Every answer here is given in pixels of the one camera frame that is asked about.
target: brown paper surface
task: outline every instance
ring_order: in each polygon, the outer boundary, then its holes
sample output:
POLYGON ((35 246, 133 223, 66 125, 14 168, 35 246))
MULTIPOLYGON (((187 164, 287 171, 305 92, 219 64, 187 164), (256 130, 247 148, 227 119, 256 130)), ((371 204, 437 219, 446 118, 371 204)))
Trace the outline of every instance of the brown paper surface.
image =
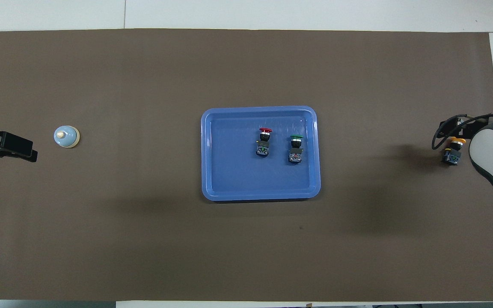
POLYGON ((0 33, 0 299, 493 300, 493 188, 440 121, 493 111, 486 33, 0 33), (216 204, 214 107, 308 105, 321 193, 216 204), (60 125, 76 148, 53 141, 60 125))

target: blue tray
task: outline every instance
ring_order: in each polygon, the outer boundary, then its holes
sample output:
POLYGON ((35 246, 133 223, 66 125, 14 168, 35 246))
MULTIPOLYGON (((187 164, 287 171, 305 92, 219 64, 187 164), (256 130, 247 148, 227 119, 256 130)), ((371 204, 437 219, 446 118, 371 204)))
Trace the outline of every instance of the blue tray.
POLYGON ((317 115, 307 106, 217 108, 201 118, 202 191, 212 201, 305 199, 321 190, 317 115), (270 154, 256 154, 260 127, 273 130, 270 154), (302 162, 288 162, 299 134, 302 162))

